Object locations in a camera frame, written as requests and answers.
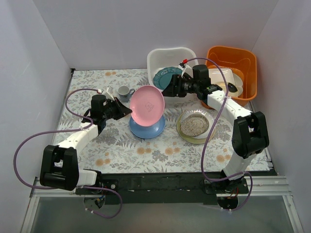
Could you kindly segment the teal embossed plate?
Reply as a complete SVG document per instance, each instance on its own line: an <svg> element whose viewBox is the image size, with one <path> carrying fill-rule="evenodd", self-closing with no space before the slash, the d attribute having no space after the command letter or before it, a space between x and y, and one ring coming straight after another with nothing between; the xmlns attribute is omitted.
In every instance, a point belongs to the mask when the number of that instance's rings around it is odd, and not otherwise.
<svg viewBox="0 0 311 233"><path fill-rule="evenodd" d="M155 87L160 90L164 90L169 85L172 75L174 74L181 75L182 70L177 67L166 67L156 73L152 79L152 82Z"/></svg>

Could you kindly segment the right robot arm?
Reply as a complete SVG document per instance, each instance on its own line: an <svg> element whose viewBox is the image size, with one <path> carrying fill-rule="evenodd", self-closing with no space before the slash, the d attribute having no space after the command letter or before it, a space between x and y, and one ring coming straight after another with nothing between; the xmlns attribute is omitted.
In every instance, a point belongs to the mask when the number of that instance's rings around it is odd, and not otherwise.
<svg viewBox="0 0 311 233"><path fill-rule="evenodd" d="M220 188L233 192L238 182L246 174L250 162L269 145L266 118L262 112L251 112L228 96L228 91L212 84L208 68L196 65L192 68L193 76L172 75L170 83L163 90L165 97L185 97L188 93L196 94L198 99L217 110L217 116L223 116L233 126L233 154L221 172L221 178L205 177L210 183L220 183Z"/></svg>

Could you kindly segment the lavender blue plate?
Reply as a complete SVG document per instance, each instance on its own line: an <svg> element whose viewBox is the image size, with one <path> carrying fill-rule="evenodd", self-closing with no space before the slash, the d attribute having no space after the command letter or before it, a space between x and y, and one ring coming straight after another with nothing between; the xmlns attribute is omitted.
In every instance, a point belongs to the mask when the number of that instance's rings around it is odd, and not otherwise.
<svg viewBox="0 0 311 233"><path fill-rule="evenodd" d="M130 118L129 127L135 136L142 139L152 139L159 136L164 131L165 118L162 116L156 124L149 127L140 126L132 118Z"/></svg>

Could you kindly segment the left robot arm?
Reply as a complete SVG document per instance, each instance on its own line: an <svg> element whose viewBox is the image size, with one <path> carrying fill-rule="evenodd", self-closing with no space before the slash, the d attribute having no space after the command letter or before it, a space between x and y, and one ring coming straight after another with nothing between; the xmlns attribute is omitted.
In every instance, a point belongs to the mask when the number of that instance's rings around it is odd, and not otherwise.
<svg viewBox="0 0 311 233"><path fill-rule="evenodd" d="M42 186L71 191L86 186L92 194L103 190L100 172L80 169L78 155L94 138L99 136L110 119L119 120L132 113L118 98L107 99L105 95L94 95L91 107L84 113L80 128L57 145L44 148L40 172Z"/></svg>

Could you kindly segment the pink plate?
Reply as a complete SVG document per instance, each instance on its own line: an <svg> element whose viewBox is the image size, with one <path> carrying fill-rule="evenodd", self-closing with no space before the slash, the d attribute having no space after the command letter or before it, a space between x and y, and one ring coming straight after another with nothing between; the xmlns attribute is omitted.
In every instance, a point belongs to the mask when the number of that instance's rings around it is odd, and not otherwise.
<svg viewBox="0 0 311 233"><path fill-rule="evenodd" d="M151 85L140 87L130 101L132 119L140 126L149 127L157 123L165 109L165 100L159 89Z"/></svg>

